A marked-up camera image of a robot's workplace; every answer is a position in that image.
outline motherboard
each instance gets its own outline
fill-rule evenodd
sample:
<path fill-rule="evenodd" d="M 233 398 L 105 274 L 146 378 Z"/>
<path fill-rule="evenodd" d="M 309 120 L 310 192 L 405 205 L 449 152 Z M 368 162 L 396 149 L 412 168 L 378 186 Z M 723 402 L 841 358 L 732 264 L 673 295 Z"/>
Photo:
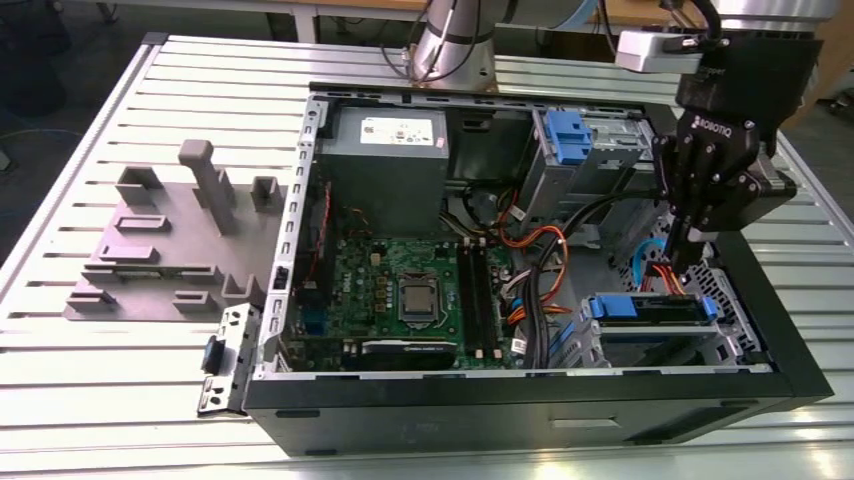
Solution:
<path fill-rule="evenodd" d="M 453 369 L 507 368 L 497 290 L 509 270 L 497 247 L 340 240 L 329 305 L 301 310 L 305 367 L 346 370 L 356 357 L 394 350 L 404 369 L 418 352 L 444 356 Z"/>

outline aluminum extrusion table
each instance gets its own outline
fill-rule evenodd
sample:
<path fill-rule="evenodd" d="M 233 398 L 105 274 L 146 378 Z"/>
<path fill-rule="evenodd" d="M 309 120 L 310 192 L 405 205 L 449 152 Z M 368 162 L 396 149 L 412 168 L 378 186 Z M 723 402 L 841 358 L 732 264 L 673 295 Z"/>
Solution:
<path fill-rule="evenodd" d="M 509 57 L 497 58 L 496 70 L 501 92 L 659 103 L 672 102 L 677 79 Z M 854 477 L 854 232 L 784 140 L 775 163 L 800 192 L 744 236 L 832 398 L 680 446 L 390 459 L 288 460 L 250 421 L 196 420 L 201 350 L 216 324 L 69 322 L 60 312 L 118 201 L 112 184 L 124 166 L 150 165 L 161 179 L 190 181 L 178 144 L 206 138 L 232 182 L 274 175 L 288 185 L 309 81 L 401 85 L 372 48 L 193 37 L 140 47 L 0 270 L 0 472 Z"/>

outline ram slot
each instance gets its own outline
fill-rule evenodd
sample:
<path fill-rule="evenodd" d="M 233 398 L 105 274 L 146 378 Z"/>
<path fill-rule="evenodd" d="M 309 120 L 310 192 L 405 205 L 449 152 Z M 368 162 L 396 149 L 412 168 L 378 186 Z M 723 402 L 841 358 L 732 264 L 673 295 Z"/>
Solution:
<path fill-rule="evenodd" d="M 483 358 L 483 336 L 477 321 L 477 298 L 472 275 L 472 251 L 469 247 L 463 245 L 456 248 L 456 271 L 458 275 L 458 302 L 463 310 L 465 355 Z"/>
<path fill-rule="evenodd" d="M 477 324 L 480 326 L 480 338 L 483 339 L 483 350 L 485 356 L 501 357 L 497 348 L 497 333 L 495 317 L 492 316 L 492 287 L 489 284 L 489 268 L 485 261 L 485 248 L 473 247 L 471 251 L 472 277 L 475 284 L 475 298 L 477 310 Z"/>

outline green motherboard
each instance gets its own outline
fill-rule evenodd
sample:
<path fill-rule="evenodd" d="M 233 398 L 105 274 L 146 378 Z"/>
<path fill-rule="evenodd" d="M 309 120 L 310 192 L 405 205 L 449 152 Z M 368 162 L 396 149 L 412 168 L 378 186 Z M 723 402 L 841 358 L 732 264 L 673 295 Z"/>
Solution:
<path fill-rule="evenodd" d="M 503 248 L 485 249 L 488 275 L 497 291 L 500 272 L 509 269 Z M 408 303 L 402 292 L 410 292 Z M 465 354 L 463 299 L 457 272 L 457 244 L 429 240 L 341 240 L 334 257 L 332 301 L 324 311 L 302 310 L 308 357 L 313 370 L 334 370 L 336 341 L 408 340 L 442 341 L 457 345 L 453 368 L 507 368 L 508 340 L 501 337 L 497 305 L 492 302 L 492 322 L 500 349 L 499 358 Z"/>

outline floor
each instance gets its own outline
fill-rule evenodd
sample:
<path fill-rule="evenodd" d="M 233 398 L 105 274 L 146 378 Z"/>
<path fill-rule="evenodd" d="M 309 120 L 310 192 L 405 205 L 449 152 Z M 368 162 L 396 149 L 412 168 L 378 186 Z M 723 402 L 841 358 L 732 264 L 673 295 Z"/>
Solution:
<path fill-rule="evenodd" d="M 280 37 L 293 35 L 286 17 L 269 19 L 261 13 L 122 5 L 117 15 L 118 21 L 105 25 L 93 4 L 64 3 L 61 19 L 72 48 L 54 56 L 52 63 L 68 91 L 66 104 L 53 114 L 34 119 L 15 117 L 0 108 L 0 148 L 13 161 L 11 168 L 0 172 L 0 262 L 26 227 L 144 34 L 162 31 L 268 40 L 272 20 Z M 404 22 L 353 19 L 336 22 L 330 18 L 320 21 L 321 42 L 385 43 L 398 47 L 408 35 L 409 25 Z M 541 52 L 544 40 L 544 34 L 535 30 L 503 31 L 496 35 L 496 51 L 535 56 Z M 31 132 L 41 129 L 50 131 Z M 854 216 L 854 168 L 848 163 L 854 124 L 843 123 L 823 108 L 816 108 L 787 133 L 841 209 Z"/>

